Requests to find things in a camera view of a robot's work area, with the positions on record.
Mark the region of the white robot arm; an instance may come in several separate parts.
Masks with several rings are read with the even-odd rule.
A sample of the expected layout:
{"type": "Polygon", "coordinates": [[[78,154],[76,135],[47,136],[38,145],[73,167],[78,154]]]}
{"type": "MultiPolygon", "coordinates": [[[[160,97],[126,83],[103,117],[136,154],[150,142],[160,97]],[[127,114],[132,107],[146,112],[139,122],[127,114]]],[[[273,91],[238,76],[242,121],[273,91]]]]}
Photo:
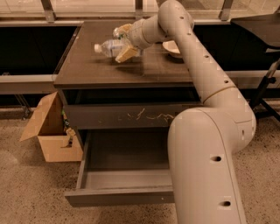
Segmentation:
{"type": "Polygon", "coordinates": [[[247,224],[233,153],[256,133],[256,117],[236,85],[193,32],[193,19],[177,0],[157,15],[117,28],[128,42],[116,60],[160,40],[173,40],[202,102],[171,122],[167,148],[178,224],[247,224]]]}

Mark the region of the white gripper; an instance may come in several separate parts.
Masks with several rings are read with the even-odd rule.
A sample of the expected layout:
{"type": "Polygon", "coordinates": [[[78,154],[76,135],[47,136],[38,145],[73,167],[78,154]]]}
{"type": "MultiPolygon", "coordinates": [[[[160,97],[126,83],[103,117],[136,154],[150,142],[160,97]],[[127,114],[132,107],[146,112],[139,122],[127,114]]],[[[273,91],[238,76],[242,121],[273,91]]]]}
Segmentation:
{"type": "Polygon", "coordinates": [[[151,43],[149,43],[144,37],[143,19],[137,20],[134,24],[124,24],[119,27],[119,31],[123,34],[123,37],[129,35],[129,41],[134,47],[128,45],[124,47],[115,58],[118,63],[123,63],[124,61],[135,57],[138,52],[135,47],[139,49],[151,47],[151,43]]]}

